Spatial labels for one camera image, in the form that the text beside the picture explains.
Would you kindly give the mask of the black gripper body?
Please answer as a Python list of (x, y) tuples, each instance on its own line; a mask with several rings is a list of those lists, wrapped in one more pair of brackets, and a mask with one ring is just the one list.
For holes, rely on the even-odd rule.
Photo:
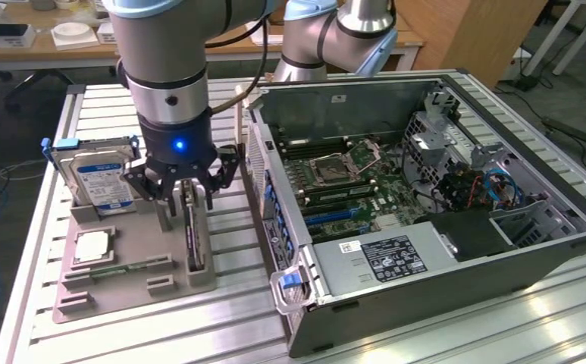
[(167, 165), (185, 168), (193, 164), (206, 168), (211, 165), (218, 156), (211, 138), (211, 108), (181, 124), (149, 121), (142, 114), (138, 120), (146, 146), (146, 164), (151, 169), (165, 169)]

